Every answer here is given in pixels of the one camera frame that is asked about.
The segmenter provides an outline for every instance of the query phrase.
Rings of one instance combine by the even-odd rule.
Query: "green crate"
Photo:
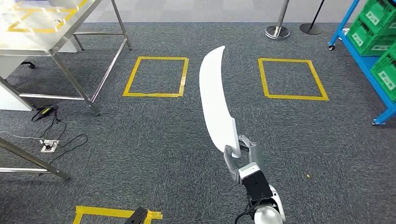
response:
[[[346,36],[362,56],[381,56],[396,40],[396,35],[376,35],[360,16],[352,24]]]
[[[388,49],[387,53],[392,55],[393,58],[396,58],[396,41],[393,43],[392,46]]]
[[[369,0],[359,16],[377,35],[396,34],[396,3],[393,0]]]
[[[396,60],[389,52],[385,53],[372,67],[371,74],[388,95],[396,102]]]

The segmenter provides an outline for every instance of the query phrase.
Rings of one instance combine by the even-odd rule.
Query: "white label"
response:
[[[386,86],[388,87],[389,90],[393,90],[396,87],[395,84],[388,78],[385,71],[378,73],[378,75],[383,80],[383,82],[386,84]]]
[[[388,50],[390,46],[375,45],[371,50]]]
[[[352,35],[352,38],[355,40],[356,44],[357,44],[359,47],[361,47],[361,46],[364,44],[364,42],[360,39],[360,37],[358,36],[357,33],[354,33],[354,34]]]
[[[366,17],[374,24],[377,25],[380,20],[370,11],[366,14]]]

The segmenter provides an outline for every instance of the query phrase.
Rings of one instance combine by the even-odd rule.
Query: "blue shelf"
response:
[[[360,56],[359,52],[355,49],[354,45],[349,41],[349,39],[342,33],[342,31],[338,31],[339,37],[341,37],[342,42],[344,43],[346,49],[349,50],[352,57],[355,59],[360,69],[363,71],[364,75],[366,75],[368,81],[374,87],[375,91],[377,91],[378,95],[381,97],[383,102],[387,107],[395,106],[395,104],[389,99],[388,95],[384,92],[382,87],[378,84],[377,80],[374,78],[373,74],[371,74],[370,69],[374,66],[374,64],[380,58],[379,56]]]
[[[337,41],[338,37],[342,39],[346,49],[349,50],[352,57],[355,59],[356,63],[359,65],[360,69],[363,71],[364,75],[366,76],[367,80],[371,83],[375,91],[377,91],[378,95],[386,105],[387,109],[380,114],[377,118],[373,119],[373,125],[383,125],[385,121],[389,118],[396,115],[396,104],[394,104],[386,95],[382,87],[378,84],[377,80],[371,74],[370,69],[374,66],[374,64],[378,61],[380,57],[364,57],[360,56],[359,52],[355,49],[353,44],[349,41],[349,39],[342,33],[342,29],[344,28],[345,24],[348,22],[349,18],[351,17],[352,13],[356,9],[359,0],[354,0],[351,6],[348,9],[348,12],[345,14],[345,17],[342,19],[341,23],[339,24],[337,31],[334,33],[333,37],[329,42],[329,49],[334,49],[335,42]]]

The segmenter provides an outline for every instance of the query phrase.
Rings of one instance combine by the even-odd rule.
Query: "stainless steel table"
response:
[[[69,175],[51,166],[50,164],[30,155],[19,147],[10,142],[0,138],[0,147],[14,153],[15,155],[26,159],[27,161],[41,167],[41,168],[0,168],[0,173],[34,173],[34,174],[55,174],[65,180],[69,179]]]
[[[114,0],[111,0],[111,2],[122,31],[76,32],[83,21],[101,1],[102,0],[38,0],[21,1],[9,7],[0,6],[0,55],[52,57],[81,97],[20,93],[1,77],[0,83],[4,84],[4,86],[19,97],[85,101],[92,109],[94,115],[99,115],[99,110],[94,105],[96,97],[125,45],[131,49],[128,36]],[[81,50],[84,50],[77,35],[124,36],[124,41],[92,97],[89,97],[84,92],[75,77],[57,56],[57,52],[72,36],[76,38]]]

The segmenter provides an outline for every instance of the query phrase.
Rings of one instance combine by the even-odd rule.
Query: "yellow tape square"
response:
[[[142,60],[183,60],[184,66],[182,71],[182,79],[180,81],[179,93],[139,93],[139,92],[129,92],[129,89],[132,86],[132,82],[136,75],[139,64]],[[182,97],[184,93],[184,85],[187,76],[187,68],[188,68],[188,58],[186,57],[147,57],[140,56],[136,60],[136,64],[134,69],[131,72],[131,76],[129,77],[127,86],[125,87],[123,97]]]
[[[74,217],[73,224],[80,224],[83,215],[129,218],[133,213],[134,211],[132,210],[76,206],[76,216]],[[162,217],[163,216],[159,211],[148,211],[147,216],[144,219],[144,224],[151,224],[152,219],[162,219]]]
[[[81,0],[79,5],[76,8],[43,8],[43,7],[19,7],[20,4],[16,4],[11,11],[22,11],[26,12],[26,14],[21,17],[18,21],[12,24],[7,31],[8,32],[34,32],[34,33],[54,33],[57,32],[66,22],[78,11],[80,8],[87,2],[87,0]],[[59,23],[54,26],[54,28],[16,28],[18,25],[23,23],[30,15],[33,13],[68,13]]]
[[[295,96],[295,95],[276,95],[270,94],[268,90],[267,80],[265,78],[264,72],[264,62],[295,62],[295,63],[307,63],[311,73],[315,79],[316,84],[318,85],[321,97],[316,96]],[[264,95],[268,98],[278,98],[278,99],[305,99],[305,100],[329,100],[325,89],[323,88],[322,83],[316,73],[315,68],[313,67],[311,60],[300,60],[300,59],[281,59],[281,58],[259,58],[258,59],[259,69],[260,69],[260,76],[262,81],[262,88],[264,90]]]

